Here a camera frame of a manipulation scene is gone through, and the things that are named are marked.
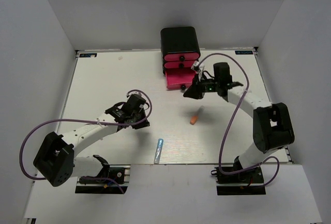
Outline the pink bottom drawer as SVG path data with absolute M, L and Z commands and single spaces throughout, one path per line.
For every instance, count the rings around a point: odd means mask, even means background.
M 195 76 L 195 71 L 190 68 L 167 69 L 165 72 L 167 89 L 188 88 Z

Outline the pink drawer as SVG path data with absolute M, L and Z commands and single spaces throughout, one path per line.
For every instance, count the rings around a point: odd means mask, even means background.
M 167 89 L 188 88 L 195 76 L 195 71 L 190 68 L 167 69 L 165 72 Z
M 200 53 L 189 52 L 189 53 L 168 53 L 163 54 L 162 58 L 167 62 L 184 62 L 184 61 L 194 61 L 200 57 Z
M 191 68 L 195 61 L 172 61 L 164 63 L 164 69 Z

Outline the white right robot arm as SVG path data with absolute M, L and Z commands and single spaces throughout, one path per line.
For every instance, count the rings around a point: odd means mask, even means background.
M 284 103 L 265 101 L 240 82 L 234 82 L 228 63 L 221 62 L 213 65 L 214 76 L 204 76 L 204 66 L 198 62 L 192 65 L 195 71 L 192 84 L 183 96 L 191 99 L 202 99 L 206 93 L 217 93 L 226 102 L 235 105 L 235 110 L 243 110 L 253 119 L 253 143 L 233 163 L 233 170 L 223 175 L 234 175 L 245 182 L 252 176 L 252 170 L 261 166 L 273 157 L 277 150 L 294 142 L 294 131 L 288 111 Z

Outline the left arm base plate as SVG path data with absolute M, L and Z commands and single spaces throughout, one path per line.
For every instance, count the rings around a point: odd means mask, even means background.
M 127 191 L 130 166 L 103 166 L 96 176 L 81 176 L 76 183 L 75 193 L 122 195 Z

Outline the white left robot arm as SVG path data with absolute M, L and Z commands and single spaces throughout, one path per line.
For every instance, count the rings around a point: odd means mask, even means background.
M 98 183 L 111 182 L 110 165 L 105 159 L 99 155 L 80 157 L 79 154 L 125 128 L 148 127 L 146 109 L 152 109 L 150 98 L 142 91 L 131 90 L 125 102 L 106 109 L 94 121 L 84 121 L 83 126 L 67 133 L 46 135 L 33 165 L 53 187 L 62 185 L 71 177 Z

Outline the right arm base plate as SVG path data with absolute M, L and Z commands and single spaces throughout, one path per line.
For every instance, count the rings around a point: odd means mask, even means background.
M 218 196 L 265 195 L 264 177 L 261 168 L 234 175 L 222 174 L 218 167 L 210 172 L 216 179 Z

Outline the pink top drawer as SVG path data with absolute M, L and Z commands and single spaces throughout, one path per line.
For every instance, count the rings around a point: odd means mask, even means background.
M 184 61 L 194 61 L 200 57 L 200 53 L 189 52 L 189 53 L 168 53 L 163 54 L 162 58 L 167 62 L 184 62 Z

